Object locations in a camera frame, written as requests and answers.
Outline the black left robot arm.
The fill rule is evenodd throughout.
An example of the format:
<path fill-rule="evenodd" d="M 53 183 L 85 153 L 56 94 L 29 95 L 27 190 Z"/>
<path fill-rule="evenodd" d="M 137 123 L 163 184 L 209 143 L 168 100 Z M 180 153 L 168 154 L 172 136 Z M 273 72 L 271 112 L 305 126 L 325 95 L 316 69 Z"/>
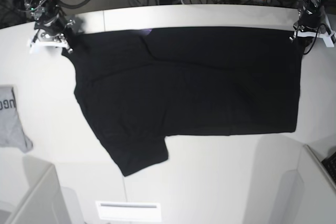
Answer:
<path fill-rule="evenodd" d="M 298 9 L 299 19 L 293 27 L 298 32 L 316 31 L 321 24 L 322 8 L 328 0 L 303 0 L 302 6 Z"/>

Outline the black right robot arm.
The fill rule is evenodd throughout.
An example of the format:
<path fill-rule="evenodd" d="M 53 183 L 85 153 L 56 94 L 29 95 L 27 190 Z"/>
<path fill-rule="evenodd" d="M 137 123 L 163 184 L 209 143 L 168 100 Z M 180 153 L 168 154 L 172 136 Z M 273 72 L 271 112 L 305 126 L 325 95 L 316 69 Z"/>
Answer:
<path fill-rule="evenodd" d="M 67 20 L 60 6 L 60 0 L 24 0 L 26 12 L 35 21 L 34 29 L 43 39 L 61 42 L 65 39 Z"/>

